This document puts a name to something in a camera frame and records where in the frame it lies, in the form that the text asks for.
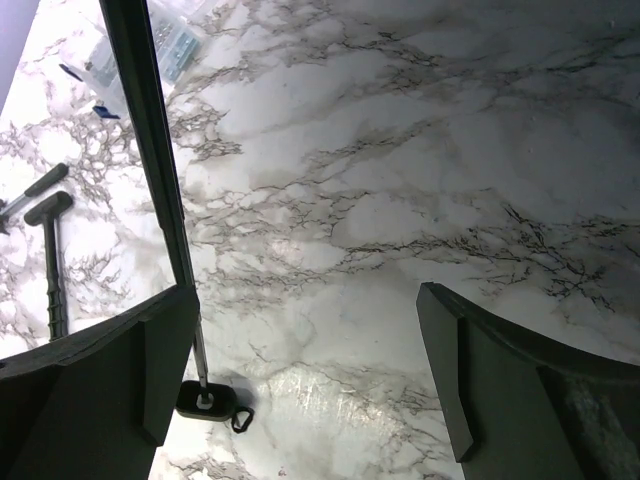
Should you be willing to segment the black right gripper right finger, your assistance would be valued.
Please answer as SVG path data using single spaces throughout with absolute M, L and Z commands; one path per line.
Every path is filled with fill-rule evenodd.
M 416 308 L 467 479 L 636 479 L 639 368 L 526 329 L 447 287 Z

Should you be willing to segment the dark green folding umbrella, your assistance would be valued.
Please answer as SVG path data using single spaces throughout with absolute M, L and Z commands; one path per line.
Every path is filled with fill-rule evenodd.
M 200 302 L 162 88 L 145 81 L 129 107 L 142 166 L 175 283 L 156 295 L 142 329 L 145 356 L 143 425 L 164 436 L 171 416 L 229 423 L 245 432 L 254 418 L 236 391 L 208 380 Z

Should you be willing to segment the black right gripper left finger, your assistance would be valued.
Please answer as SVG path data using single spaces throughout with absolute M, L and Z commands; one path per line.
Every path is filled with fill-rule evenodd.
M 145 479 L 166 438 L 196 327 L 173 286 L 1 362 L 4 479 Z

